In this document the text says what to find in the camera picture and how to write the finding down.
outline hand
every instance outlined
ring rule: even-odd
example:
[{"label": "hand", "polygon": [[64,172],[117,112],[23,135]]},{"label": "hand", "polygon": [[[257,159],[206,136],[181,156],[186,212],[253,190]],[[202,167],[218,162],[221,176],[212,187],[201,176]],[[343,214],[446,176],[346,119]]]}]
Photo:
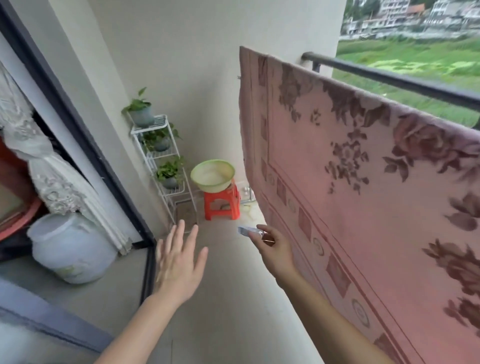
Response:
[{"label": "hand", "polygon": [[275,244],[270,246],[262,240],[260,234],[254,232],[249,234],[250,240],[258,248],[266,268],[275,277],[278,285],[282,287],[286,280],[298,273],[293,263],[290,242],[277,229],[270,226],[257,225],[257,228],[267,232],[275,241]]},{"label": "hand", "polygon": [[208,248],[198,254],[197,264],[193,263],[198,226],[183,243],[185,222],[180,220],[178,227],[173,226],[165,242],[159,240],[156,247],[157,278],[154,295],[171,300],[180,307],[195,293],[204,275]]}]

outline gray flower pot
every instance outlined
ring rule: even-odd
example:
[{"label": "gray flower pot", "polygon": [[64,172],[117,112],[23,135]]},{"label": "gray flower pot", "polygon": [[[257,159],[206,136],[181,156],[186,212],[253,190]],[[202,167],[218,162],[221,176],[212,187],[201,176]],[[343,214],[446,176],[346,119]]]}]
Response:
[{"label": "gray flower pot", "polygon": [[166,180],[163,180],[160,183],[162,184],[163,187],[165,187],[168,190],[175,190],[180,186],[179,182],[175,177],[167,178]]},{"label": "gray flower pot", "polygon": [[133,123],[139,128],[148,128],[155,123],[155,118],[152,114],[152,107],[148,106],[145,109],[138,111],[129,111]]},{"label": "gray flower pot", "polygon": [[157,140],[154,144],[154,149],[157,152],[165,152],[168,148],[170,148],[170,138],[168,137]]}]

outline white plastic jar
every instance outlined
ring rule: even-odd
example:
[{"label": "white plastic jar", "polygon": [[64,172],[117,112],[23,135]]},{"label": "white plastic jar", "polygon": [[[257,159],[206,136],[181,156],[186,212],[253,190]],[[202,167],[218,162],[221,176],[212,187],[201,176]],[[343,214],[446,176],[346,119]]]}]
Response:
[{"label": "white plastic jar", "polygon": [[117,256],[103,232],[81,214],[48,214],[28,229],[33,258],[68,283],[102,277]]}]

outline pink blanket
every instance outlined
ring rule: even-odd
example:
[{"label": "pink blanket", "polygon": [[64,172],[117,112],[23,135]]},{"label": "pink blanket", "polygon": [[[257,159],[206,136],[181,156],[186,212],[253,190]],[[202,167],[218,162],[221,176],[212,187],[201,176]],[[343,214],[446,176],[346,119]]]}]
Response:
[{"label": "pink blanket", "polygon": [[480,363],[480,133],[240,49],[248,181],[395,363]]}]

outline potted plant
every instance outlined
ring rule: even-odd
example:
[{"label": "potted plant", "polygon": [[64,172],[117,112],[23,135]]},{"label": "potted plant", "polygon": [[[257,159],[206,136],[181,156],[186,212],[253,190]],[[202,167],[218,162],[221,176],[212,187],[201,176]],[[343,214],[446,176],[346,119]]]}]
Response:
[{"label": "potted plant", "polygon": [[175,190],[179,187],[182,176],[180,168],[183,166],[183,157],[175,156],[173,160],[162,164],[156,171],[156,178],[163,187],[169,190]]},{"label": "potted plant", "polygon": [[[175,126],[170,123],[172,134],[175,138],[180,138],[179,132]],[[153,130],[143,134],[144,144],[150,151],[165,152],[170,148],[170,133],[168,128]]]},{"label": "potted plant", "polygon": [[155,122],[155,118],[152,114],[152,104],[146,101],[146,99],[140,98],[146,89],[147,88],[144,87],[138,91],[138,98],[132,99],[130,105],[124,107],[121,111],[123,114],[129,113],[133,123],[139,128],[148,128]]}]

